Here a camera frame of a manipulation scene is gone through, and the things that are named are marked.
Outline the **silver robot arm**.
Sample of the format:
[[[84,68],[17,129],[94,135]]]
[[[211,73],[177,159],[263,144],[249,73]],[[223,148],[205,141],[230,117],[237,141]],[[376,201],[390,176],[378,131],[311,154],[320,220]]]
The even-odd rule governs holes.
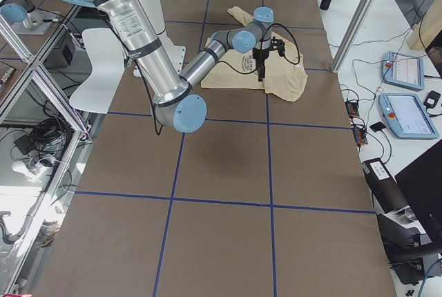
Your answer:
[[[256,8],[245,27],[216,32],[209,44],[182,71],[173,64],[178,53],[167,38],[160,0],[63,0],[105,12],[112,29],[129,58],[147,78],[155,96],[151,112],[156,122],[181,133],[192,133],[203,125],[206,102],[193,93],[198,85],[231,49],[240,53],[252,49],[268,53],[273,10]]]

